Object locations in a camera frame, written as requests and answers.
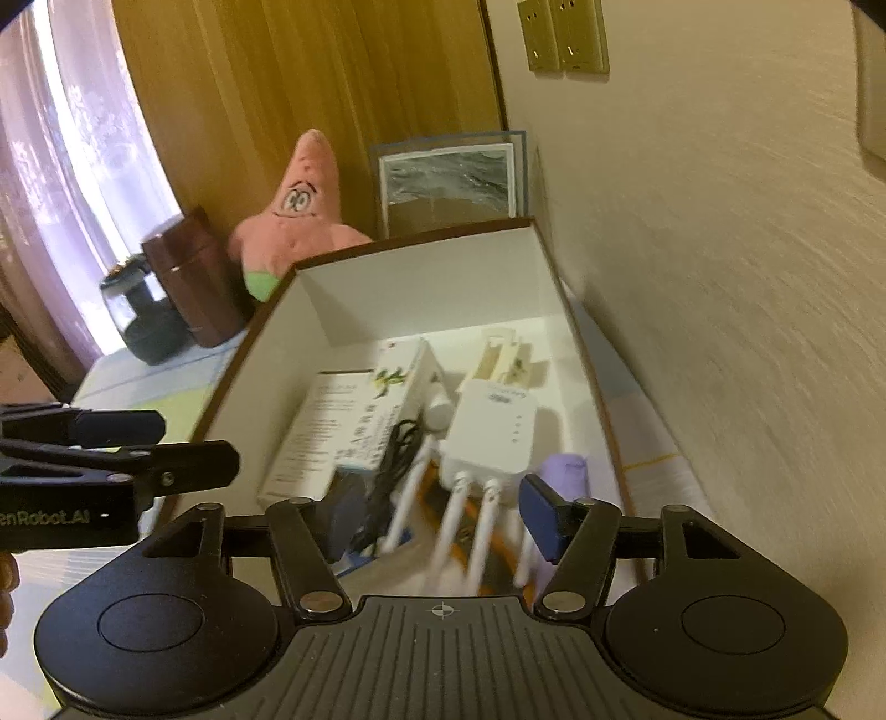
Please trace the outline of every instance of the beige wall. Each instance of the beige wall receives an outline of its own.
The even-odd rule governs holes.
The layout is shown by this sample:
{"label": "beige wall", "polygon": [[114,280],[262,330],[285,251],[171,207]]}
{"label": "beige wall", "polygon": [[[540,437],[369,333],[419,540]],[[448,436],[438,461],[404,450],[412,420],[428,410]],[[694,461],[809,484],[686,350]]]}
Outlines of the beige wall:
{"label": "beige wall", "polygon": [[832,708],[882,717],[886,186],[848,4],[603,0],[607,82],[533,76],[515,0],[488,5],[563,274],[719,519],[845,619]]}

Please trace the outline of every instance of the brown canister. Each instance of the brown canister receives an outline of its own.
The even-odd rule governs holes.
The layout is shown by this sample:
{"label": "brown canister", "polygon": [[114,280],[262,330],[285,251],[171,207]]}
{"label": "brown canister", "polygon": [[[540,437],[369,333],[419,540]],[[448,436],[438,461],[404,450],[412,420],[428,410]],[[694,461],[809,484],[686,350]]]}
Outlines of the brown canister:
{"label": "brown canister", "polygon": [[203,208],[161,225],[142,249],[198,345],[214,348],[246,327],[253,299]]}

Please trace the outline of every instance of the black cable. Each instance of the black cable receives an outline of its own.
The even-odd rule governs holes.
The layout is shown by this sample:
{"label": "black cable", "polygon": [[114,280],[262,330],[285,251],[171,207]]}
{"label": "black cable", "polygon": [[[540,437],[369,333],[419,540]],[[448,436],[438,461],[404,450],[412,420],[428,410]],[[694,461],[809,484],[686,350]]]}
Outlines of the black cable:
{"label": "black cable", "polygon": [[351,544],[353,551],[363,552],[385,534],[393,516],[391,494],[409,472],[423,439],[424,430],[414,420],[401,420],[391,430],[366,503],[366,523]]}

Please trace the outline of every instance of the patrick star plush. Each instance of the patrick star plush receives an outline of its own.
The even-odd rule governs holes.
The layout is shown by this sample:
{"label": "patrick star plush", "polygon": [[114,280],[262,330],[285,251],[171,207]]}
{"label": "patrick star plush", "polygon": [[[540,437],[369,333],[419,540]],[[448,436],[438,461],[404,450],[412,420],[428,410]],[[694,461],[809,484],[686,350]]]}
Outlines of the patrick star plush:
{"label": "patrick star plush", "polygon": [[271,204],[234,229],[228,252],[243,265],[249,292],[265,301],[295,262],[368,242],[341,223],[335,153],[320,130],[309,130]]}

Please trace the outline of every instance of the electrical socket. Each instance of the electrical socket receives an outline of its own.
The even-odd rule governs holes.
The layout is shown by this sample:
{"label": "electrical socket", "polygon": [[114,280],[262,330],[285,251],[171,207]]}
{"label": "electrical socket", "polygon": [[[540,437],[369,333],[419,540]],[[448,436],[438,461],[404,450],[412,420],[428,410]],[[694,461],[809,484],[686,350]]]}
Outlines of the electrical socket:
{"label": "electrical socket", "polygon": [[548,0],[562,68],[573,73],[610,71],[600,0]]}
{"label": "electrical socket", "polygon": [[517,3],[520,24],[523,26],[523,42],[526,61],[534,73],[556,73],[560,70],[554,29],[547,4],[543,0],[523,0]]}

